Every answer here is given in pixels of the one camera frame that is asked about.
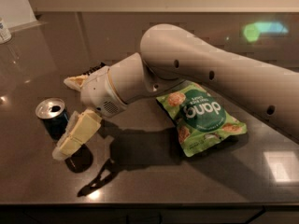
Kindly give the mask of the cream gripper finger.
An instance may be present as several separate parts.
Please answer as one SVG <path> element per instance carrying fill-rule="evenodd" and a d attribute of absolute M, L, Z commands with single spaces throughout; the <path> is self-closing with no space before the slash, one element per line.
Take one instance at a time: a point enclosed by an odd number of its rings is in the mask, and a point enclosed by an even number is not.
<path fill-rule="evenodd" d="M 85 80 L 88 78 L 88 75 L 80 75 L 76 77 L 67 77 L 64 80 L 64 84 L 66 87 L 68 87 L 71 90 L 74 91 L 81 91 L 82 86 L 85 82 Z"/>
<path fill-rule="evenodd" d="M 83 144 L 86 144 L 101 127 L 102 117 L 91 109 L 71 115 L 65 133 L 59 139 L 52 157 L 64 161 L 75 154 Z"/>

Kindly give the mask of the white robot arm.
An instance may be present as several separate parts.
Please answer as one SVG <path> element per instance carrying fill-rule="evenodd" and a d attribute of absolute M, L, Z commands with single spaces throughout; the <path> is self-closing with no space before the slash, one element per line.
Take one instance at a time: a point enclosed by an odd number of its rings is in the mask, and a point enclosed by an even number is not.
<path fill-rule="evenodd" d="M 232 100 L 293 141 L 299 140 L 299 73 L 217 49 L 171 24 L 146 31 L 140 51 L 89 75 L 64 83 L 80 92 L 87 110 L 73 116 L 52 156 L 71 157 L 89 141 L 102 118 L 113 117 L 144 97 L 189 80 Z"/>

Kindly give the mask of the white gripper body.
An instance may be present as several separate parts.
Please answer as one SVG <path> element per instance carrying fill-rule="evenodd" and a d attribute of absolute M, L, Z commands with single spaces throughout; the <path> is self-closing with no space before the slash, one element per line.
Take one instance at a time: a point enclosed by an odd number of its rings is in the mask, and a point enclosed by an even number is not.
<path fill-rule="evenodd" d="M 87 77 L 80 91 L 80 100 L 86 107 L 106 118 L 120 114 L 127 108 L 112 85 L 107 66 Z"/>

